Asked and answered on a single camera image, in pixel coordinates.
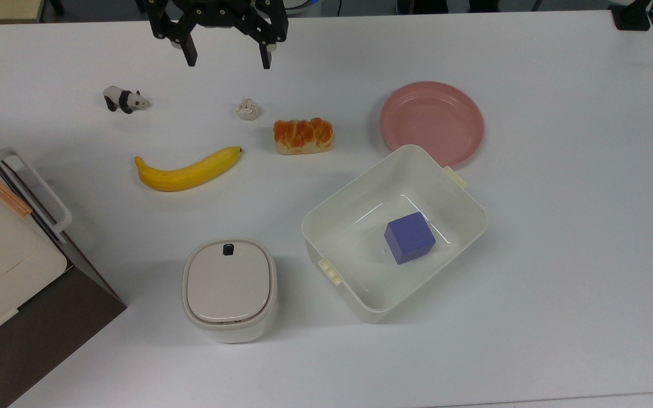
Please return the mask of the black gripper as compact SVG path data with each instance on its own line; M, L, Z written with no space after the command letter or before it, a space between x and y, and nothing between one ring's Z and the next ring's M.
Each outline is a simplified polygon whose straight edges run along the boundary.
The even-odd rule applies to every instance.
M166 3L147 3L147 15L156 39L171 42L181 49L189 66L195 66L197 50L191 33L196 25L236 27L258 43L262 66L270 68L272 52L287 39L289 21L283 3L251 1L174 1L182 16L174 22Z

